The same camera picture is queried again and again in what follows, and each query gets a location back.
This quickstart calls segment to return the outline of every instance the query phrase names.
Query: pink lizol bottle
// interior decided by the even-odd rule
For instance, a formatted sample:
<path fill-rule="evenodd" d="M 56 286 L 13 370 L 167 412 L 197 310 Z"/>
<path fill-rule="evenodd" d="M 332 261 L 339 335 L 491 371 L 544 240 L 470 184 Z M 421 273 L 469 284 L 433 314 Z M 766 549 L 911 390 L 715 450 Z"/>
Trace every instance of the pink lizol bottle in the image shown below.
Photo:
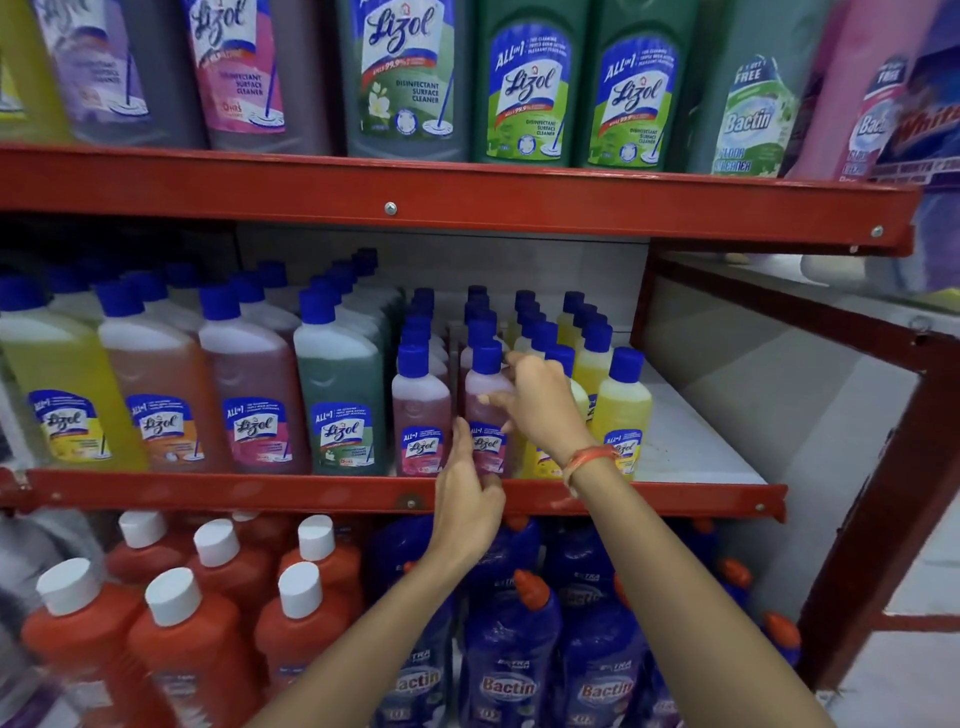
<path fill-rule="evenodd" d="M 897 126 L 899 99 L 940 0 L 850 0 L 790 180 L 863 181 Z"/>

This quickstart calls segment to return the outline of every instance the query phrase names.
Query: orange plastic bottle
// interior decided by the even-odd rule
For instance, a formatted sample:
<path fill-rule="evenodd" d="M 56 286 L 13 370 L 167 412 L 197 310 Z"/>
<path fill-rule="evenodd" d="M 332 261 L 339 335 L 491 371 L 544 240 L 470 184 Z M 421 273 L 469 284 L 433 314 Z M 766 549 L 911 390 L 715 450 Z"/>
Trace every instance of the orange plastic bottle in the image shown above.
<path fill-rule="evenodd" d="M 267 660 L 270 697 L 293 684 L 350 627 L 347 598 L 324 592 L 316 564 L 301 561 L 280 575 L 280 596 L 263 608 L 256 648 Z"/>
<path fill-rule="evenodd" d="M 150 582 L 146 597 L 150 611 L 133 626 L 130 649 L 166 695 L 180 728 L 240 728 L 263 701 L 236 605 L 202 594 L 184 568 Z"/>
<path fill-rule="evenodd" d="M 174 728 L 174 717 L 127 648 L 143 614 L 130 587 L 104 584 L 86 559 L 69 559 L 36 582 L 44 606 L 24 622 L 23 643 L 56 675 L 85 728 Z"/>
<path fill-rule="evenodd" d="M 168 533 L 157 511 L 124 511 L 120 515 L 123 542 L 107 554 L 107 571 L 126 584 L 147 586 L 168 569 L 186 564 L 193 542 L 185 533 Z"/>
<path fill-rule="evenodd" d="M 300 546 L 280 559 L 280 573 L 298 561 L 311 561 L 320 570 L 324 590 L 339 592 L 350 604 L 350 622 L 364 611 L 363 587 L 360 583 L 360 549 L 336 543 L 333 521 L 329 516 L 310 516 L 297 528 Z"/>

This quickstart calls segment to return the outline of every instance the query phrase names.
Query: hand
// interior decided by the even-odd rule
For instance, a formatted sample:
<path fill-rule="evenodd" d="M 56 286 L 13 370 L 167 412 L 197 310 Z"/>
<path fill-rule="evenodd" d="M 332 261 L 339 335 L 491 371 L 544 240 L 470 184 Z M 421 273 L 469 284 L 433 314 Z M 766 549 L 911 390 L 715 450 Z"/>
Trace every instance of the hand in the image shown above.
<path fill-rule="evenodd" d="M 561 467 L 578 449 L 597 444 L 581 419 L 570 392 L 570 382 L 559 361 L 508 352 L 507 363 L 510 369 L 504 370 L 504 374 L 513 379 L 515 390 L 492 392 L 479 398 L 484 404 L 507 411 L 510 421 L 504 430 L 518 427 Z"/>

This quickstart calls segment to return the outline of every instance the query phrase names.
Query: white bottle cap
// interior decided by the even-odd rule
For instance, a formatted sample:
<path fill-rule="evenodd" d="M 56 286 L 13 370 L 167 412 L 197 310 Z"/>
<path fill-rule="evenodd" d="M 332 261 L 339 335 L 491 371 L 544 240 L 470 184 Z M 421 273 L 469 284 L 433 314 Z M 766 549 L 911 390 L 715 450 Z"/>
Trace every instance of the white bottle cap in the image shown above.
<path fill-rule="evenodd" d="M 193 545 L 197 547 L 200 563 L 208 569 L 221 567 L 240 553 L 240 542 L 228 519 L 204 523 L 193 535 Z"/>
<path fill-rule="evenodd" d="M 67 559 L 36 581 L 36 592 L 54 617 L 79 612 L 97 598 L 102 588 L 89 559 Z"/>
<path fill-rule="evenodd" d="M 186 621 L 203 599 L 193 571 L 186 567 L 162 573 L 150 582 L 144 597 L 158 627 L 172 627 Z"/>
<path fill-rule="evenodd" d="M 322 561 L 336 547 L 333 539 L 333 520 L 329 516 L 310 516 L 303 519 L 297 528 L 300 541 L 300 558 L 306 561 Z"/>
<path fill-rule="evenodd" d="M 130 548 L 146 548 L 167 535 L 167 522 L 159 511 L 124 511 L 120 532 Z"/>
<path fill-rule="evenodd" d="M 280 606 L 288 619 L 309 617 L 324 600 L 320 588 L 320 570 L 309 561 L 300 561 L 287 567 L 277 585 L 280 588 Z"/>

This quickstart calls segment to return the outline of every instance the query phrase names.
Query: bactin label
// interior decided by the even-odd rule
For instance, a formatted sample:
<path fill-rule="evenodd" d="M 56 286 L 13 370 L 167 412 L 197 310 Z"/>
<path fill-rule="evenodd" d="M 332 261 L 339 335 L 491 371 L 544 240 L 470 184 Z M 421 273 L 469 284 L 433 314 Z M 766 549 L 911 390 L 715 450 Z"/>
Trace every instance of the bactin label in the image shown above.
<path fill-rule="evenodd" d="M 572 47 L 556 28 L 517 24 L 490 47 L 487 156 L 544 161 L 564 146 Z"/>
<path fill-rule="evenodd" d="M 677 63 L 677 49 L 656 36 L 626 38 L 607 49 L 600 61 L 590 164 L 659 164 Z"/>
<path fill-rule="evenodd" d="M 776 177 L 799 103 L 783 83 L 776 59 L 756 55 L 737 68 L 717 136 L 713 174 Z"/>

